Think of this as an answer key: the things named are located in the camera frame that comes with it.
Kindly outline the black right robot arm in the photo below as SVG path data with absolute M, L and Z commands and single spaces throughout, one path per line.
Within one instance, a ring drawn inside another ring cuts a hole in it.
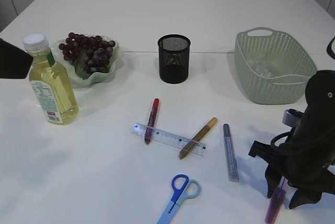
M 316 204 L 323 193 L 334 194 L 334 173 L 329 171 L 334 165 L 334 71 L 317 71 L 307 82 L 305 99 L 305 112 L 285 112 L 289 132 L 274 137 L 270 144 L 255 141 L 249 151 L 249 156 L 268 163 L 268 198 L 282 178 L 296 189 L 289 209 Z

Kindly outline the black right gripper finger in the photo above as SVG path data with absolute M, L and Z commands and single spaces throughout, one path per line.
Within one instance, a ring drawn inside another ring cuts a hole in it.
M 323 191 L 316 187 L 298 187 L 294 186 L 296 189 L 290 202 L 289 209 L 294 209 L 306 204 L 316 204 L 321 200 Z
M 275 189 L 278 187 L 282 177 L 285 175 L 285 169 L 282 161 L 269 164 L 265 170 L 265 179 L 267 181 L 267 198 L 271 198 Z

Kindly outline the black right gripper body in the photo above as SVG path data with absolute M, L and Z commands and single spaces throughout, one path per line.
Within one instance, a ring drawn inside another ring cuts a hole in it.
M 282 161 L 285 169 L 285 175 L 283 177 L 286 178 L 293 187 L 316 187 L 323 191 L 323 193 L 334 194 L 334 174 L 328 169 L 322 169 L 320 174 L 316 177 L 312 176 L 311 170 L 306 172 L 300 170 L 296 173 L 290 173 L 289 169 L 292 166 L 285 165 L 286 156 L 273 150 L 269 144 L 258 141 L 253 142 L 248 155 L 253 158 L 258 156 L 268 163 L 268 165 Z

